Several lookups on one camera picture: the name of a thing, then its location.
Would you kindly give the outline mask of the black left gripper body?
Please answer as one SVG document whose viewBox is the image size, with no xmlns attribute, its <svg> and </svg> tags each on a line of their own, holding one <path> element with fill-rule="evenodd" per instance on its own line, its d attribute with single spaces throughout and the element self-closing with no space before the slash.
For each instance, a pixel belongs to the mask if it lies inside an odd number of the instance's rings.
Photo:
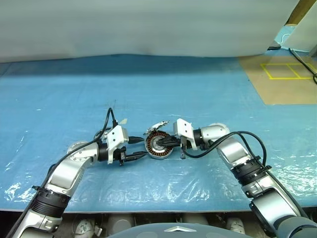
<svg viewBox="0 0 317 238">
<path fill-rule="evenodd" d="M 117 148 L 113 152 L 113 160 L 118 161 L 120 166 L 123 166 L 125 162 L 129 160 L 128 155 L 126 154 L 126 147 Z"/>
</svg>

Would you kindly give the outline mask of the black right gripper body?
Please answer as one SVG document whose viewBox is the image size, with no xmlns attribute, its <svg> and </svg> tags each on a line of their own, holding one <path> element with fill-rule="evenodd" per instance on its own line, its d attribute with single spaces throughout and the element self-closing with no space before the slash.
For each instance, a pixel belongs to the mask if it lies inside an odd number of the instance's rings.
<svg viewBox="0 0 317 238">
<path fill-rule="evenodd" d="M 187 140 L 184 136 L 180 136 L 180 138 L 176 139 L 174 147 L 180 148 L 180 151 L 181 151 L 180 159 L 186 159 L 186 155 L 184 152 L 186 150 L 186 146 L 187 146 Z"/>
</svg>

